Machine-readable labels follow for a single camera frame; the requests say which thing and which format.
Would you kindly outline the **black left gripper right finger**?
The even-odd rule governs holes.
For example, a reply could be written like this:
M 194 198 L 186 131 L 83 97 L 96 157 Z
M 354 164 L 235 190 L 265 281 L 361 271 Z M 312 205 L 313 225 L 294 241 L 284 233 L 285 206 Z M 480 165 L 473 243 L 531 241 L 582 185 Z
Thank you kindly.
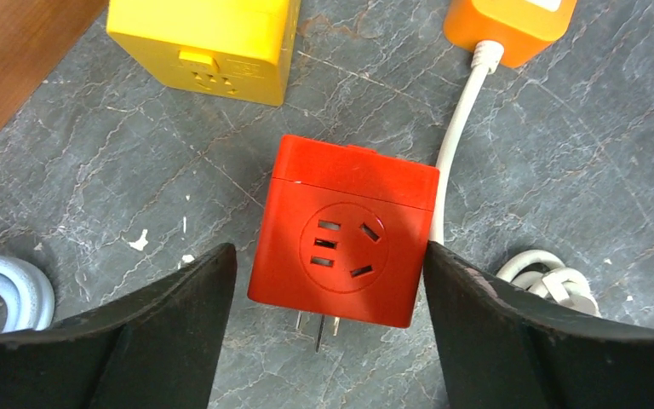
M 452 408 L 654 408 L 654 329 L 561 307 L 438 243 L 424 284 Z

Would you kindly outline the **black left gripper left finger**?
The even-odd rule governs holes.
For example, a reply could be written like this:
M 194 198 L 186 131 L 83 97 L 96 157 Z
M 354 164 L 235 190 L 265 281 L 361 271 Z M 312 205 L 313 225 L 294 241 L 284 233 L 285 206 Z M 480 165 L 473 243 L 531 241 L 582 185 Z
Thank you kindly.
M 0 335 L 0 408 L 205 408 L 237 277 L 235 247 L 50 328 Z

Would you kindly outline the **red cube socket adapter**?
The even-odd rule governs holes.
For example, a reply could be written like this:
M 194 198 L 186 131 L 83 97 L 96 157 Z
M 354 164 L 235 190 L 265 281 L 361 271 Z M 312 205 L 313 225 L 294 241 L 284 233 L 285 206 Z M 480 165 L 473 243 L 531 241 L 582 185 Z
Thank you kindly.
M 255 249 L 250 300 L 408 327 L 438 182 L 433 166 L 283 136 Z

